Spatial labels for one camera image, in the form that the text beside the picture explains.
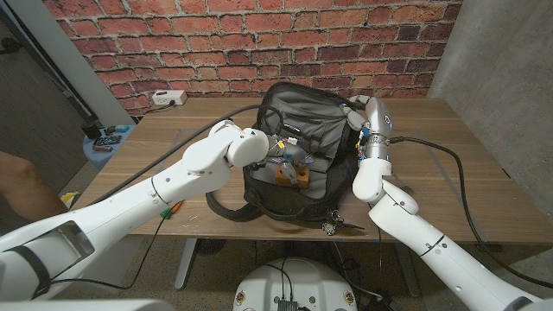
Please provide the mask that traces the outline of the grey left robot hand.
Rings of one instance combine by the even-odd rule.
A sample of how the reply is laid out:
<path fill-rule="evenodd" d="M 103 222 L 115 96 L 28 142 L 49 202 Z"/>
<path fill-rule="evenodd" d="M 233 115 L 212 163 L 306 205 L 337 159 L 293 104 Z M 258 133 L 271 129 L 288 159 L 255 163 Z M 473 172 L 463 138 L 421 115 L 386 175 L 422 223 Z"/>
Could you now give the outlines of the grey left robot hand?
<path fill-rule="evenodd" d="M 298 183 L 296 168 L 305 168 L 314 162 L 312 156 L 299 146 L 294 137 L 267 136 L 269 149 L 266 156 L 268 162 L 279 164 L 280 171 L 294 186 Z"/>

